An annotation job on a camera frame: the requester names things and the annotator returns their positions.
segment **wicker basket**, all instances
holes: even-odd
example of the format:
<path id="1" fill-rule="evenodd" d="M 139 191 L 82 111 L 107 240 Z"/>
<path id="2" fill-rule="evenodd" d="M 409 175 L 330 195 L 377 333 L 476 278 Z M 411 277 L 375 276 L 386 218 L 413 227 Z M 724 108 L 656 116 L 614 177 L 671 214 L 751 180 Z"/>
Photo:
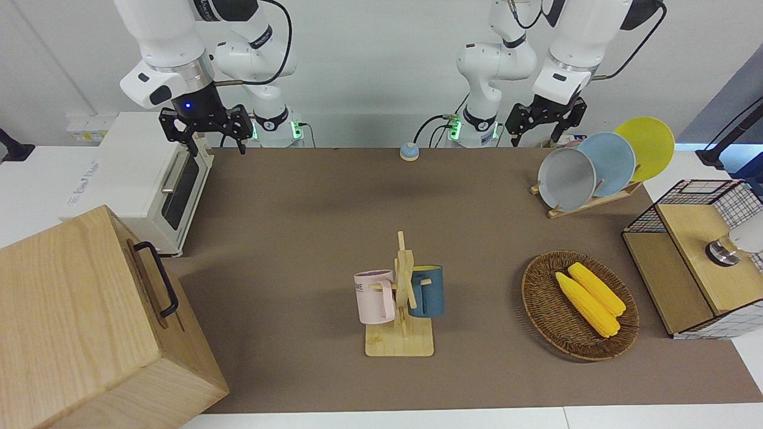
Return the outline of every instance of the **wicker basket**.
<path id="1" fill-rule="evenodd" d="M 576 262 L 596 274 L 625 303 L 625 312 L 617 318 L 617 335 L 602 338 L 597 334 L 559 288 L 554 273 L 566 273 Z M 556 250 L 535 258 L 522 277 L 522 299 L 538 332 L 554 347 L 578 359 L 613 359 L 625 353 L 639 334 L 639 310 L 628 288 L 604 264 L 582 253 Z"/>

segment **brown tablecloth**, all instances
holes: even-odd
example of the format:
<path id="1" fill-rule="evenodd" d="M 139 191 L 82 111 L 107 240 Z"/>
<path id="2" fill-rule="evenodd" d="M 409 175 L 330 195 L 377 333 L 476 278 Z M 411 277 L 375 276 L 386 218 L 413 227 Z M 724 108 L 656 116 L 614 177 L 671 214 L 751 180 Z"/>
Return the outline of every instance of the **brown tablecloth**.
<path id="1" fill-rule="evenodd" d="M 549 220 L 528 192 L 548 150 L 219 150 L 188 234 L 167 260 L 230 385 L 214 413 L 759 402 L 729 341 L 671 340 L 621 230 L 649 204 Z M 430 358 L 370 358 L 353 273 L 392 268 L 398 230 L 444 266 L 446 313 Z M 639 306 L 615 360 L 573 363 L 528 324 L 534 256 L 587 253 Z"/>

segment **yellow corn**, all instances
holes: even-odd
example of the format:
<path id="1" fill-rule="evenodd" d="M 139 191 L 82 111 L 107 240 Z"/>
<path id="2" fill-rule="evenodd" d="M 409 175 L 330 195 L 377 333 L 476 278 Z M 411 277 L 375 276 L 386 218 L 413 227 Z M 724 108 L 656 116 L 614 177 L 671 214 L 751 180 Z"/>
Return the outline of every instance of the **yellow corn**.
<path id="1" fill-rule="evenodd" d="M 599 301 L 613 316 L 621 316 L 625 311 L 625 303 L 612 289 L 593 274 L 585 265 L 576 262 L 567 268 L 570 277 L 580 283 L 591 295 Z"/>
<path id="2" fill-rule="evenodd" d="M 577 308 L 585 320 L 604 338 L 612 337 L 620 330 L 617 319 L 604 308 L 578 282 L 563 273 L 556 273 L 556 281 L 565 296 Z"/>

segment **green indicator light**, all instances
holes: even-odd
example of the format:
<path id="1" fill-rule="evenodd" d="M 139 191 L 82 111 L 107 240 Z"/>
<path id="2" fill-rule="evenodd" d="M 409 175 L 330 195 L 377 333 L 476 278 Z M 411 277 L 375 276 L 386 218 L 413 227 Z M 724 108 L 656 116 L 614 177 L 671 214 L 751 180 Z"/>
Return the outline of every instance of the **green indicator light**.
<path id="1" fill-rule="evenodd" d="M 450 130 L 450 140 L 458 140 L 461 135 L 461 121 L 454 119 L 453 122 L 455 122 L 455 124 Z"/>
<path id="2" fill-rule="evenodd" d="M 302 138 L 302 128 L 296 123 L 291 123 L 291 130 L 293 131 L 294 138 L 299 140 Z"/>

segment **robotic arm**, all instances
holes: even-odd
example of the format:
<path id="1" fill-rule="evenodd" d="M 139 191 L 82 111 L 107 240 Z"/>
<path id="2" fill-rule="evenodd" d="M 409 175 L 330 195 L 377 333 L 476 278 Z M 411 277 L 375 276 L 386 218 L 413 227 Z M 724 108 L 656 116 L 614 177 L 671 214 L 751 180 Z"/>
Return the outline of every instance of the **robotic arm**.
<path id="1" fill-rule="evenodd" d="M 533 16 L 543 14 L 556 36 L 533 84 L 529 106 L 517 103 L 505 127 L 517 146 L 522 135 L 540 124 L 556 123 L 551 138 L 580 124 L 586 110 L 580 93 L 594 79 L 609 42 L 617 31 L 632 30 L 649 19 L 659 0 L 553 0 L 548 14 L 542 1 L 495 0 L 491 7 L 491 27 L 501 35 L 503 45 L 469 44 L 459 54 L 459 72 L 469 81 L 468 104 L 459 112 L 451 139 L 464 147 L 484 146 L 497 125 L 495 115 L 501 91 L 489 86 L 492 79 L 519 80 L 532 74 L 535 53 L 525 41 L 524 30 Z"/>
<path id="2" fill-rule="evenodd" d="M 114 3 L 143 57 L 120 86 L 144 108 L 172 102 L 174 109 L 163 108 L 159 114 L 169 141 L 186 145 L 195 156 L 198 148 L 193 133 L 217 131 L 232 137 L 244 154 L 244 141 L 255 133 L 243 105 L 231 109 L 223 106 L 214 82 L 212 57 L 195 30 L 195 18 L 229 21 L 231 30 L 245 40 L 222 43 L 215 53 L 221 59 L 221 69 L 240 79 L 233 84 L 243 84 L 246 80 L 250 85 L 257 85 L 250 92 L 255 95 L 255 112 L 264 112 L 264 116 L 255 114 L 255 120 L 267 119 L 261 123 L 264 130 L 276 131 L 279 118 L 283 118 L 282 122 L 290 118 L 291 112 L 280 90 L 270 84 L 295 70 L 293 61 L 283 62 L 291 37 L 286 45 L 273 38 L 258 0 L 114 0 Z M 249 82 L 267 73 L 272 76 L 270 79 Z M 269 124 L 275 125 L 272 130 L 267 130 Z"/>
<path id="3" fill-rule="evenodd" d="M 524 21 L 531 19 L 531 10 L 530 0 L 517 3 Z M 459 52 L 457 66 L 469 83 L 469 98 L 458 112 L 450 139 L 463 147 L 482 147 L 496 136 L 495 119 L 503 94 L 490 81 L 527 79 L 537 62 L 525 30 L 512 18 L 505 0 L 493 2 L 490 26 L 502 44 L 467 44 Z"/>
<path id="4" fill-rule="evenodd" d="M 533 85 L 533 102 L 529 106 L 515 104 L 507 119 L 505 127 L 513 135 L 511 143 L 517 146 L 522 135 L 539 124 L 556 123 L 552 141 L 558 141 L 570 127 L 577 127 L 587 108 L 580 97 L 583 88 L 591 80 L 609 79 L 623 69 L 620 67 L 612 76 L 594 76 L 607 45 L 618 30 L 638 27 L 660 7 L 665 13 L 662 0 L 553 0 L 546 19 L 556 27 L 556 37 Z M 656 29 L 650 31 L 626 64 Z"/>
<path id="5" fill-rule="evenodd" d="M 288 147 L 301 139 L 298 114 L 286 105 L 274 82 L 275 78 L 290 76 L 297 69 L 294 56 L 289 55 L 291 32 L 286 43 L 273 37 L 273 28 L 257 1 L 195 0 L 195 4 L 197 18 L 228 21 L 230 29 L 240 36 L 240 40 L 218 44 L 214 61 L 223 73 L 238 82 L 258 84 L 245 86 L 253 101 L 254 139 L 264 147 Z M 288 12 L 274 4 L 282 8 L 291 27 Z"/>

